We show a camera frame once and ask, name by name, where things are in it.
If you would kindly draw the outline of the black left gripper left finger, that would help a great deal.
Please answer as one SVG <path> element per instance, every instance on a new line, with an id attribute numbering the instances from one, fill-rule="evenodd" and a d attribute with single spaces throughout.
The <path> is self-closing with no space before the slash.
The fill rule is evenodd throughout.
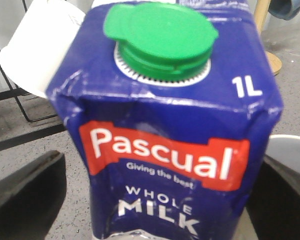
<path id="1" fill-rule="evenodd" d="M 51 150 L 0 180 L 0 240 L 43 240 L 67 192 L 65 155 Z"/>

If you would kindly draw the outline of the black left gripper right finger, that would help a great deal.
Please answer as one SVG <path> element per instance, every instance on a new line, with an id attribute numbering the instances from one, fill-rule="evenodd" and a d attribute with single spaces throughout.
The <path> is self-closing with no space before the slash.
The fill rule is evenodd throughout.
<path id="1" fill-rule="evenodd" d="M 300 240 L 300 173 L 265 155 L 246 205 L 260 240 Z"/>

